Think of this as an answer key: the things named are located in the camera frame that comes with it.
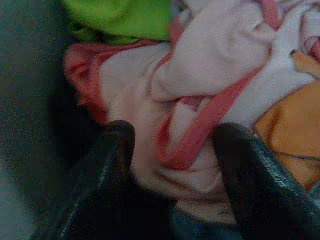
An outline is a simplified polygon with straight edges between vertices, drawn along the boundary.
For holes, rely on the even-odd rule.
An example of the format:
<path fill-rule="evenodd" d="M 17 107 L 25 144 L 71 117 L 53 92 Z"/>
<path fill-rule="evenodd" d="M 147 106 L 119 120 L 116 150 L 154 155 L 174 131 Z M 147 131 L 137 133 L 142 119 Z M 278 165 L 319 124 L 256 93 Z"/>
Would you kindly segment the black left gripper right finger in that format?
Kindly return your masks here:
<path fill-rule="evenodd" d="M 212 143 L 244 240 L 319 239 L 319 208 L 258 137 L 228 122 L 214 129 Z"/>

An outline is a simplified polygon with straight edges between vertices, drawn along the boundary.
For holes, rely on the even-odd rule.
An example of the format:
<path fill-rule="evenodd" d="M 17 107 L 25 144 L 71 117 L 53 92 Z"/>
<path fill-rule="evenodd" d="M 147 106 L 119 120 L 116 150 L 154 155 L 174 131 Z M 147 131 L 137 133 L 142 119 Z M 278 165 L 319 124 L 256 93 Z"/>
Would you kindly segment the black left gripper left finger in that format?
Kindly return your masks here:
<path fill-rule="evenodd" d="M 172 201 L 138 185 L 130 166 L 135 129 L 110 122 L 70 171 L 34 240 L 173 240 Z"/>

